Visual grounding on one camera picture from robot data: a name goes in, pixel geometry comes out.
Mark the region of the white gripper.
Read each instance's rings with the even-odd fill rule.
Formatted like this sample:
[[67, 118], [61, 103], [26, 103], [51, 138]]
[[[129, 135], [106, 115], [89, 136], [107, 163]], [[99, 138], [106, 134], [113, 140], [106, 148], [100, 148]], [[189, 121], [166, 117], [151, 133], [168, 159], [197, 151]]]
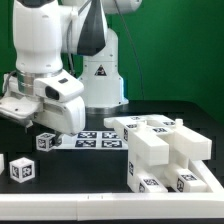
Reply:
[[85, 127], [85, 105], [80, 93], [62, 101], [6, 96], [0, 99], [0, 116], [25, 126], [25, 133], [32, 131], [33, 123], [57, 131], [55, 146], [62, 144], [62, 133], [74, 136]]

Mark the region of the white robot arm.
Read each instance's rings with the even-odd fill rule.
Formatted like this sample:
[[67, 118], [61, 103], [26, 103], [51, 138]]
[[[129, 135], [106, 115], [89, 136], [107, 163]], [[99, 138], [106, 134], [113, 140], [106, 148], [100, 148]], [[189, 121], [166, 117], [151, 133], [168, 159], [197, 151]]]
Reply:
[[14, 0], [16, 69], [4, 76], [0, 116], [73, 136], [85, 112], [128, 103], [118, 73], [118, 38], [108, 14], [142, 0]]

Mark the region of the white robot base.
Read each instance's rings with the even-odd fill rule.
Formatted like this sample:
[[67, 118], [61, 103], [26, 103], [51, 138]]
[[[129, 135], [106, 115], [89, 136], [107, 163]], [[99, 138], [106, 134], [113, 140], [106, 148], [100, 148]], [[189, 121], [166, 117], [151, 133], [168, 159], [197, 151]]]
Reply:
[[124, 80], [118, 72], [118, 37], [109, 29], [106, 46], [95, 56], [83, 57], [82, 98], [88, 113], [113, 113], [126, 105]]

